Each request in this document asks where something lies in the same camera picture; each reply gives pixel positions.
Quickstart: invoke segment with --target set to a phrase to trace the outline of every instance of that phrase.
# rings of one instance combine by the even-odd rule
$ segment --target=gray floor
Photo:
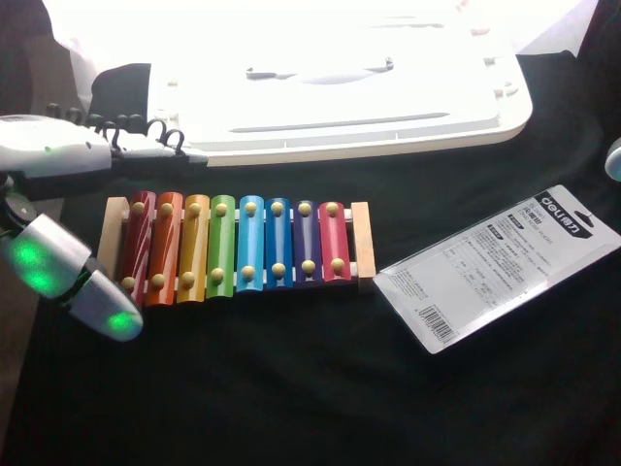
[[[25,45],[33,81],[31,113],[41,115],[49,102],[80,107],[69,53],[51,36],[32,38]],[[36,204],[41,213],[59,218],[62,200]],[[37,295],[0,260],[0,451],[15,398],[23,357],[37,308]]]

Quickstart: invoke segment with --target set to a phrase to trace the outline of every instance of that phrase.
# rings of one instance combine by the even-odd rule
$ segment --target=wooden xylophone frame
[[[125,233],[125,224],[128,221],[128,218],[131,215],[130,203],[125,197],[111,197],[108,199],[106,212],[104,216],[104,222],[102,226],[101,238],[99,243],[99,249],[97,253],[98,260],[104,265],[106,268],[109,278],[114,282],[120,282],[122,277],[120,276],[120,263],[122,261],[123,255],[123,243],[124,243],[124,233]],[[371,231],[371,220],[369,215],[369,204],[367,202],[354,202],[351,203],[349,208],[343,207],[343,216],[345,227],[347,228],[347,237],[351,239],[353,243],[353,256],[350,257],[350,280],[339,279],[334,280],[334,278],[329,282],[320,282],[316,283],[316,286],[323,285],[331,285],[331,284],[358,284],[360,291],[367,291],[371,289],[371,284],[373,282],[373,277],[376,275],[376,264],[375,264],[375,255],[373,248],[373,237]],[[209,210],[207,212],[208,219],[208,228],[212,228],[212,218],[213,211]],[[240,209],[235,209],[235,222],[239,224],[241,216]],[[263,222],[267,221],[267,213],[264,211],[263,214]],[[290,224],[293,224],[294,215],[293,209],[290,209],[289,213]],[[320,213],[317,212],[317,219],[320,222]],[[183,229],[183,223],[186,218],[185,209],[181,210],[180,214],[180,230]],[[157,221],[157,209],[154,209],[153,212],[153,220],[151,221],[151,228],[154,229],[154,224]],[[178,253],[181,245],[181,240],[179,240]],[[177,298],[178,291],[180,289],[180,277],[179,277],[179,267],[180,264],[177,263],[176,266],[176,278],[175,278],[175,297]],[[321,266],[321,277],[325,275],[325,264],[322,263]],[[263,283],[266,282],[266,269],[267,264],[265,264],[265,268],[262,270],[263,274]],[[295,270],[295,267],[292,267],[292,273],[295,276],[299,274],[301,271]],[[237,270],[234,275],[234,282],[236,292],[240,292],[237,290],[237,283],[240,279],[237,274]],[[146,276],[144,281],[144,294],[147,294],[147,288],[149,284],[149,276]],[[209,277],[206,277],[205,287],[209,288],[210,281]],[[296,289],[298,286],[291,286],[286,289]],[[194,299],[186,299],[186,301],[197,301]]]

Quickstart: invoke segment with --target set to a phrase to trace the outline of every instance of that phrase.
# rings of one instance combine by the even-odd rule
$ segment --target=round knob
[[[165,202],[159,208],[159,212],[164,218],[166,218],[167,216],[170,216],[173,213],[173,205],[170,202]]]
[[[272,214],[274,214],[274,216],[281,216],[283,211],[284,206],[281,202],[275,202],[272,204]]]
[[[136,281],[134,280],[133,277],[125,277],[120,285],[125,288],[127,291],[131,291],[132,289],[134,289],[134,285],[136,284]]]
[[[309,216],[310,214],[312,214],[311,204],[309,204],[308,202],[303,202],[298,206],[298,212],[302,216]]]
[[[248,216],[254,216],[254,213],[256,212],[256,204],[253,202],[248,202],[245,205],[245,212],[248,214]]]
[[[314,272],[314,262],[311,260],[305,260],[302,262],[302,270],[304,270],[307,277],[310,277]]]
[[[194,286],[195,280],[196,279],[194,278],[193,273],[185,272],[183,273],[183,275],[181,275],[181,286],[183,286],[185,289],[189,289]]]
[[[336,202],[329,202],[326,206],[326,212],[329,216],[337,216],[339,212],[339,205]]]
[[[272,266],[272,273],[277,279],[281,279],[282,277],[284,277],[284,271],[284,265],[279,262]]]
[[[332,271],[335,273],[335,275],[340,275],[345,268],[344,261],[342,259],[339,259],[338,257],[336,259],[332,259],[330,265],[332,266]]]
[[[226,211],[228,211],[228,206],[223,202],[220,202],[217,206],[215,206],[215,214],[217,216],[226,216]]]
[[[144,202],[135,202],[132,205],[132,215],[141,216],[145,212],[145,203]]]
[[[247,282],[252,282],[252,279],[254,279],[254,267],[252,267],[251,265],[246,265],[242,269],[242,275]]]
[[[190,215],[190,218],[196,218],[201,213],[201,205],[198,202],[193,202],[187,208],[187,212]]]
[[[151,277],[151,284],[155,288],[161,288],[162,286],[164,286],[165,282],[166,278],[162,274],[155,274],[153,277]]]
[[[220,284],[224,280],[224,271],[220,268],[212,270],[212,281],[215,284]]]

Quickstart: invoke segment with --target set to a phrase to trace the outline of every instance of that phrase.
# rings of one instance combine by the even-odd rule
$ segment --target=packaging card
[[[621,246],[555,186],[374,278],[422,345],[437,353]]]

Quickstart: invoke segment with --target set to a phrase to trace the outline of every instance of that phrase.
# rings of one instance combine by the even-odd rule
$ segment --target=colorful xylophone
[[[246,196],[235,205],[227,195],[111,197],[97,258],[139,306],[230,297],[234,288],[367,284],[376,274],[366,202],[345,209],[301,201],[292,209],[287,199]]]

